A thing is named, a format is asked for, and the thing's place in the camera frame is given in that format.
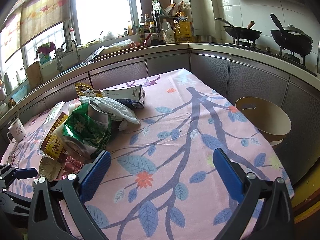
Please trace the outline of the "yellow snack wrapper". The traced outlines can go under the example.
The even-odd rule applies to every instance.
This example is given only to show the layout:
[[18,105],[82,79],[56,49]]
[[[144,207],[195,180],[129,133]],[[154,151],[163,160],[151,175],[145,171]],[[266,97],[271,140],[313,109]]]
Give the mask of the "yellow snack wrapper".
[[78,82],[75,84],[76,93],[78,96],[102,98],[104,96],[101,90],[95,90],[90,85]]

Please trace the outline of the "yellow cooking oil bottle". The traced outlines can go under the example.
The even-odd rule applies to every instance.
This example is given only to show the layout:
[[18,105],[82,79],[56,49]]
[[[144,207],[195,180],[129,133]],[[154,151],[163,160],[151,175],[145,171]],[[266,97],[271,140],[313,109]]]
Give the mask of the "yellow cooking oil bottle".
[[188,16],[183,11],[177,12],[176,16],[177,18],[175,20],[175,26],[178,43],[193,42],[191,22],[188,20]]

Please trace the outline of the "white enamel mug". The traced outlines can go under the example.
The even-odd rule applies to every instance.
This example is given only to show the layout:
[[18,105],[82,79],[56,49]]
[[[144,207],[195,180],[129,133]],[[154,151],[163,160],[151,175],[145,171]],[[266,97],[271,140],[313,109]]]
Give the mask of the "white enamel mug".
[[7,138],[10,142],[20,142],[24,139],[26,130],[21,123],[21,120],[17,118],[8,128]]

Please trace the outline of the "pink floral tablecloth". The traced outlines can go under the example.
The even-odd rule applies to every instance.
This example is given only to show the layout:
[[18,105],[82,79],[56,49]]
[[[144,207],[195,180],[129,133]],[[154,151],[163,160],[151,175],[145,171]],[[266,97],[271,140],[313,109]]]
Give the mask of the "pink floral tablecloth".
[[[70,155],[62,140],[58,163],[40,150],[51,109],[23,122],[26,135],[2,161],[37,176],[16,179],[9,191],[31,199],[27,226],[13,226],[1,209],[1,239],[293,239],[290,180],[270,143],[224,96],[207,85],[166,78],[133,110],[140,124],[109,114],[111,137],[102,151],[111,166],[93,198],[79,199],[79,172],[61,179]],[[215,165],[221,148],[244,171],[244,199],[232,200]]]

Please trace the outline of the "white plastic jug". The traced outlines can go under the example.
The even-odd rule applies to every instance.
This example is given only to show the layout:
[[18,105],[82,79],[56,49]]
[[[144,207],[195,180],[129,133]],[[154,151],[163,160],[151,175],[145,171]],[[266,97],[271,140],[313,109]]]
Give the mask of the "white plastic jug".
[[161,31],[166,44],[175,43],[174,30],[172,29],[170,23],[166,19],[164,19],[161,24]]

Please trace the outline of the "red snack wrapper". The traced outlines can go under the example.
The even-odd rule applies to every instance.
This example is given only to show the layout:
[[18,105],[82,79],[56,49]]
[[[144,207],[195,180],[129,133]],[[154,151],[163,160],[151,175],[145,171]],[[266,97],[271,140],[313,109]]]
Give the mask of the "red snack wrapper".
[[61,179],[66,178],[71,173],[78,173],[83,168],[83,163],[74,159],[70,155],[66,158],[64,163]]

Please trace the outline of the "dark soy sauce bottle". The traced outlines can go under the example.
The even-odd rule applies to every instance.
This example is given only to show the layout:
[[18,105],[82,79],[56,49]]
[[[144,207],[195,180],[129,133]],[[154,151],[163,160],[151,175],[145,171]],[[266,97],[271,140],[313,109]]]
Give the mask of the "dark soy sauce bottle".
[[157,33],[157,27],[154,22],[150,22],[149,26],[149,32],[150,32],[150,42],[152,46],[156,46],[159,44],[159,38]]

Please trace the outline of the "yellow red cardboard box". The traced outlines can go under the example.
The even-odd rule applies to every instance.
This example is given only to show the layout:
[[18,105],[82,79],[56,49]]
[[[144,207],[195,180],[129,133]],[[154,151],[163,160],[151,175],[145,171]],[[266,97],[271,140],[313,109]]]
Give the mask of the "yellow red cardboard box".
[[40,140],[40,150],[58,163],[63,162],[63,152],[65,152],[65,149],[54,131],[67,117],[68,115],[65,112],[50,115],[43,124],[44,134]]

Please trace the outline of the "black wok with lid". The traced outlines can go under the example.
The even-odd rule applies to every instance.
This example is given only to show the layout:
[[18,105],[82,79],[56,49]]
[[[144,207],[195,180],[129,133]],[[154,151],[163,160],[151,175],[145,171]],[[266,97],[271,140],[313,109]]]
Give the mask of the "black wok with lid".
[[287,31],[282,26],[280,20],[274,14],[270,14],[270,17],[278,30],[271,30],[271,35],[275,42],[284,49],[290,50],[302,56],[307,56],[312,50],[313,40],[305,33],[294,34],[291,31]]

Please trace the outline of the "green foil snack bag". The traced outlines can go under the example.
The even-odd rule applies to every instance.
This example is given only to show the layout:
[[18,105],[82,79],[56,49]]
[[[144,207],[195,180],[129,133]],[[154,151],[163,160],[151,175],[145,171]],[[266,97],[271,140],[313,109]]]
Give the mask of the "green foil snack bag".
[[62,127],[62,140],[83,158],[94,159],[110,140],[111,126],[111,116],[89,100],[71,112]]

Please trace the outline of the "wooden cutting board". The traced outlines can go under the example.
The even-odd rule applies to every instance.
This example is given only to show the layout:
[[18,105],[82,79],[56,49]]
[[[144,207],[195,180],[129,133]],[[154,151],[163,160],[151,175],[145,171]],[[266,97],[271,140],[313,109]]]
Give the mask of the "wooden cutting board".
[[43,84],[39,61],[35,61],[27,67],[25,72],[28,78],[30,90],[33,90]]

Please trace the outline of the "white crumpled plastic bag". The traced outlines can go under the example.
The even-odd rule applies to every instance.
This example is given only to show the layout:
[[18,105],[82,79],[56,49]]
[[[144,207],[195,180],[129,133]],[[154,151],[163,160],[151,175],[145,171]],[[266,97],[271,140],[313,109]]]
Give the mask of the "white crumpled plastic bag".
[[135,125],[140,124],[140,120],[137,118],[133,110],[111,98],[97,98],[93,96],[88,97],[80,95],[79,100],[81,103],[92,101],[96,103],[101,110],[106,111],[107,114],[115,115],[116,117],[125,119],[126,121]]

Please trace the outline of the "patterned roller blind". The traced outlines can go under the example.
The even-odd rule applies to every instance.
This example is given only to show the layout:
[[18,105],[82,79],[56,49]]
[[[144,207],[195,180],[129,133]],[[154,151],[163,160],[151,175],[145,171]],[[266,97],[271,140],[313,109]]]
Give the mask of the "patterned roller blind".
[[70,0],[18,0],[1,26],[3,60],[10,60],[33,38],[70,18]]

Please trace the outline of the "gas stove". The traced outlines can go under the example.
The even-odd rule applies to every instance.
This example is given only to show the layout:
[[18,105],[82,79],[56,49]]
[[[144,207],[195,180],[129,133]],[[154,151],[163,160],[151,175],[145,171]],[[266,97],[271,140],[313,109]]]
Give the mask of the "gas stove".
[[271,48],[258,48],[232,43],[209,42],[210,46],[219,47],[218,52],[231,54],[235,57],[246,59],[247,61],[255,61],[282,70],[288,74],[307,74],[311,77],[318,78],[318,74],[314,70],[308,69],[306,66],[289,59],[283,55],[279,55]]

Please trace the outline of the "beige round trash bin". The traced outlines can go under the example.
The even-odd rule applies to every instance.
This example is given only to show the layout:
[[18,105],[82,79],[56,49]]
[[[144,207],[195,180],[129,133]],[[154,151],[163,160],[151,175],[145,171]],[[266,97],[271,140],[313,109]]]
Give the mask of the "beige round trash bin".
[[235,106],[259,130],[273,148],[279,146],[292,128],[289,116],[279,106],[257,97],[243,97]]

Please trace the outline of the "silver kitchen faucet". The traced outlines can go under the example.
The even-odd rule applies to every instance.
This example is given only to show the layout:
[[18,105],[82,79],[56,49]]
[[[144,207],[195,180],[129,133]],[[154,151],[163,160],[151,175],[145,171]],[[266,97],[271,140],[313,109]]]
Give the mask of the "silver kitchen faucet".
[[65,57],[68,53],[75,52],[76,58],[77,58],[77,63],[82,62],[80,59],[78,46],[73,39],[65,40],[61,44],[60,48],[55,48],[54,50],[55,50],[54,55],[55,55],[55,58],[57,61],[57,70],[59,71],[60,74],[64,72],[62,58]]

